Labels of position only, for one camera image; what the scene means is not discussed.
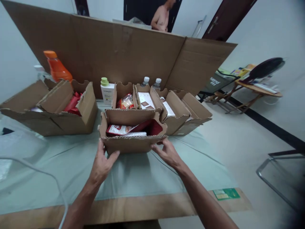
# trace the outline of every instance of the white wall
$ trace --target white wall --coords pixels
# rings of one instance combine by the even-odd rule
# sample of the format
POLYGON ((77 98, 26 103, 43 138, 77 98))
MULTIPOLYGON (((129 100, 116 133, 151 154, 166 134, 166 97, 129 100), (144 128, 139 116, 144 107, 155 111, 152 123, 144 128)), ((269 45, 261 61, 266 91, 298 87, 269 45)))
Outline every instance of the white wall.
MULTIPOLYGON (((71 0, 18 0, 34 6, 74 13, 71 0)), ((38 61, 0 3, 0 103, 34 83, 38 61)))
POLYGON ((207 15, 208 17, 206 18, 198 35, 198 38, 201 38, 221 2, 222 0, 183 0, 180 5, 172 33, 191 37, 197 26, 197 22, 202 20, 204 16, 207 15))
MULTIPOLYGON (((305 2, 258 0, 227 42, 238 43, 221 66, 227 70, 287 57, 285 66, 272 78, 284 97, 275 105, 265 104, 262 98, 252 109, 304 141, 305 2)), ((233 97, 245 102, 253 96, 241 89, 233 97)))
POLYGON ((90 17, 123 21, 124 0, 87 0, 90 17))

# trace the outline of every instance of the orange bottle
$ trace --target orange bottle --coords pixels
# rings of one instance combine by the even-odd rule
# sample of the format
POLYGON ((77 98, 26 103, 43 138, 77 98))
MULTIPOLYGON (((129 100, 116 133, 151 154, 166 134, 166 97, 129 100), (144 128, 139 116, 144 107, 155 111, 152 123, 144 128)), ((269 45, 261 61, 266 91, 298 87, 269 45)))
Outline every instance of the orange bottle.
POLYGON ((56 82, 59 82, 60 79, 64 79, 70 81, 71 83, 73 80, 72 75, 57 58, 56 53, 54 51, 44 51, 44 54, 48 58, 53 79, 56 82))

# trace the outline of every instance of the metal chair leg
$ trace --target metal chair leg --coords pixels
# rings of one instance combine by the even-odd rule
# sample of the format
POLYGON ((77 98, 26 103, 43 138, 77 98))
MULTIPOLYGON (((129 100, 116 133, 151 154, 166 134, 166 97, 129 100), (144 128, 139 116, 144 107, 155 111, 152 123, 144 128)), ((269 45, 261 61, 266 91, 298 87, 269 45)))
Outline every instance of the metal chair leg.
POLYGON ((263 177, 261 172, 263 169, 269 164, 270 161, 273 160, 282 160, 282 159, 305 159, 305 156, 289 156, 289 157, 271 157, 263 162, 260 167, 256 170, 256 174, 262 179, 273 191, 276 192, 290 207, 292 207, 293 210, 296 212, 299 211, 299 209, 290 201, 288 200, 279 190, 277 190, 266 178, 263 177))

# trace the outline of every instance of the red package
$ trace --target red package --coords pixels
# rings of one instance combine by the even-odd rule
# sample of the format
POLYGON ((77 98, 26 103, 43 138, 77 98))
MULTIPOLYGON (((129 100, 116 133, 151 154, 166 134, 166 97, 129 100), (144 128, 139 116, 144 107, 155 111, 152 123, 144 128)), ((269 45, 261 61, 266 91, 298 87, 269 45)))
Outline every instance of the red package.
POLYGON ((121 136, 130 132, 146 132, 147 136, 152 136, 158 135, 162 129, 162 126, 160 126, 156 120, 151 119, 144 121, 135 127, 124 125, 109 125, 106 133, 107 137, 121 136))
POLYGON ((126 96, 124 96, 122 99, 120 99, 118 101, 118 104, 117 104, 117 108, 120 108, 120 109, 131 109, 133 107, 134 107, 134 105, 132 103, 131 94, 127 94, 126 96))
POLYGON ((82 93, 78 94, 77 92, 75 92, 72 99, 70 100, 69 104, 64 109, 64 111, 81 117, 82 115, 80 114, 79 110, 76 108, 76 105, 79 102, 81 96, 82 96, 82 93))

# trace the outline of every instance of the white plastic bottle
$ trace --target white plastic bottle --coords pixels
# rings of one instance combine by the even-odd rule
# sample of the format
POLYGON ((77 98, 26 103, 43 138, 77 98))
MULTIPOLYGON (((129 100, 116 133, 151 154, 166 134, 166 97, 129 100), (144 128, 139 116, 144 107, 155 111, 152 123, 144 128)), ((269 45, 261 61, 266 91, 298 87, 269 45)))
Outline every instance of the white plastic bottle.
POLYGON ((50 74, 48 74, 47 72, 45 72, 44 68, 41 65, 34 65, 34 68, 38 72, 37 73, 38 80, 41 80, 42 82, 44 82, 44 79, 47 78, 47 79, 52 80, 53 82, 55 82, 53 77, 50 74))
POLYGON ((160 83, 161 83, 161 79, 160 79, 160 78, 157 78, 157 79, 156 79, 156 82, 153 84, 152 87, 153 87, 154 89, 157 89, 157 88, 160 89, 160 83))
POLYGON ((105 105, 111 105, 113 91, 114 91, 114 84, 110 84, 106 77, 102 77, 101 79, 101 90, 103 95, 103 100, 105 105))
POLYGON ((141 83, 141 87, 145 87, 146 85, 149 85, 148 82, 149 82, 149 77, 145 76, 143 83, 141 83))

